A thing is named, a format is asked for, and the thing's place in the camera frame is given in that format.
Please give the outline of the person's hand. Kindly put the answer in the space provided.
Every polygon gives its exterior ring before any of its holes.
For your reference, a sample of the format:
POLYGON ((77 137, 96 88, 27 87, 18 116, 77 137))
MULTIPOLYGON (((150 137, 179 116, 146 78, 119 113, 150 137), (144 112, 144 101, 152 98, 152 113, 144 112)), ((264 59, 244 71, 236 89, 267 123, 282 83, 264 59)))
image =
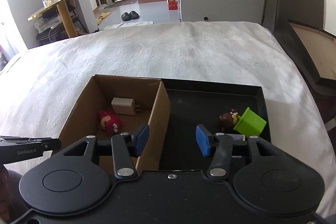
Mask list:
POLYGON ((5 223, 12 223, 28 211, 19 191, 21 177, 1 165, 1 220, 5 223))

